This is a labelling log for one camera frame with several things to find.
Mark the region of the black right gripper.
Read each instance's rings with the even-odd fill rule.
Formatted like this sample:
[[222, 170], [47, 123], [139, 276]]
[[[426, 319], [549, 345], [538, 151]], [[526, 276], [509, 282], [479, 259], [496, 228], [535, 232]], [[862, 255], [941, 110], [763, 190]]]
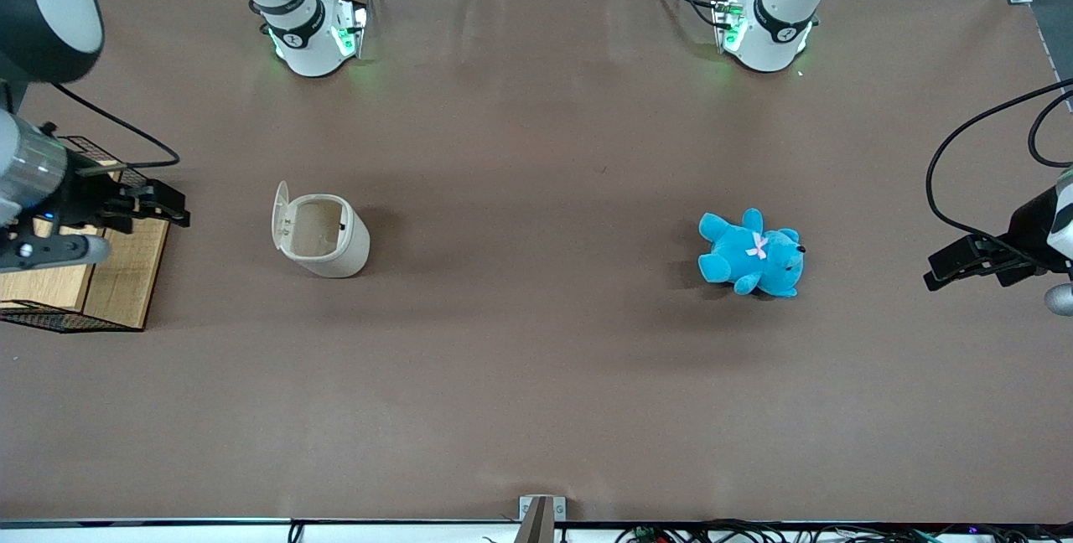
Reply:
[[157, 179], [146, 179], [134, 189], [137, 206], [127, 196], [129, 185], [119, 184], [111, 172], [97, 172], [99, 163], [68, 149], [64, 179], [49, 196], [50, 219], [58, 226], [92, 226], [130, 234], [135, 220], [161, 220], [188, 229], [191, 215], [185, 195]]

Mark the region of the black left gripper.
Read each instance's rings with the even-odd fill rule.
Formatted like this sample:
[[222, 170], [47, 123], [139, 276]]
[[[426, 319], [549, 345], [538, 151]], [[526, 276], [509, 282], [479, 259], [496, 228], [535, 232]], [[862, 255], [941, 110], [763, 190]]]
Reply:
[[[1050, 185], [1028, 200], [1009, 218], [1009, 245], [1035, 260], [1047, 272], [1065, 272], [1068, 256], [1047, 243], [1057, 206], [1056, 187]], [[928, 256], [929, 272], [923, 279], [929, 292], [971, 277], [995, 276], [1000, 287], [1016, 287], [1031, 277], [1044, 275], [1044, 267], [1019, 261], [1004, 246], [970, 234]]]

